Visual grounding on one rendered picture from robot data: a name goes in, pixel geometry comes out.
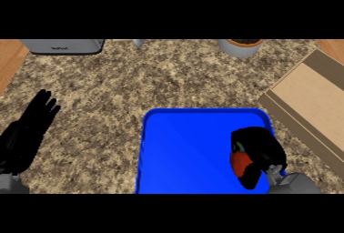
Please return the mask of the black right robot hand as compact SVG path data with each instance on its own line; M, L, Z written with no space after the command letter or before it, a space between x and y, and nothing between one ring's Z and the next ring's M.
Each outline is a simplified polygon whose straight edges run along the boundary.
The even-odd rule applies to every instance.
M248 190L258 185L261 173L271 165L280 165L283 176L286 153L274 135L264 127L243 127L232 131L232 143L239 142L245 148L252 163L246 166L245 174L237 178L239 184Z

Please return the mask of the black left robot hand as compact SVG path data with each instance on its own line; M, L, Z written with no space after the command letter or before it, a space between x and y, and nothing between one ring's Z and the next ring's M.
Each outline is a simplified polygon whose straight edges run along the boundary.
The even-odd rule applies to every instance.
M17 175L29 168L59 110L51 92L41 89L0 135L0 174Z

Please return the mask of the blue plastic tray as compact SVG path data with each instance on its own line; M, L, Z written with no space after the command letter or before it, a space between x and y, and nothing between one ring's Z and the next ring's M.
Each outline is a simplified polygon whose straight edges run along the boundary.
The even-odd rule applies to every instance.
M142 119L137 194L263 194L263 177L248 190L232 173L232 131L270 128L258 108L155 108Z

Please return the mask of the brown cardboard box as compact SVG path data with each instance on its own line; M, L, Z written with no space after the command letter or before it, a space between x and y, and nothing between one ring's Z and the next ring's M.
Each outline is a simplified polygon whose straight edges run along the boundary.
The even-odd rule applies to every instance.
M344 177L344 65L314 49L266 90L260 103Z

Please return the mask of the grey appliance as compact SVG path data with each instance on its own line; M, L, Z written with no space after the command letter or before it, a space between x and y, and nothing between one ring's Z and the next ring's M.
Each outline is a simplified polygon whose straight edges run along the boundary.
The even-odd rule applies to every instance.
M20 39L35 55L94 55L102 51L103 39Z

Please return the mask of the grey plant pot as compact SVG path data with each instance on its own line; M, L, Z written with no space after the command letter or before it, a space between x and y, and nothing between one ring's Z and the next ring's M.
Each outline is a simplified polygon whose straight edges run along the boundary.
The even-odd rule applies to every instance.
M217 45L220 50L233 57L246 58L252 56L260 47L261 47L263 40L260 39L254 44L240 44L230 39L218 39Z

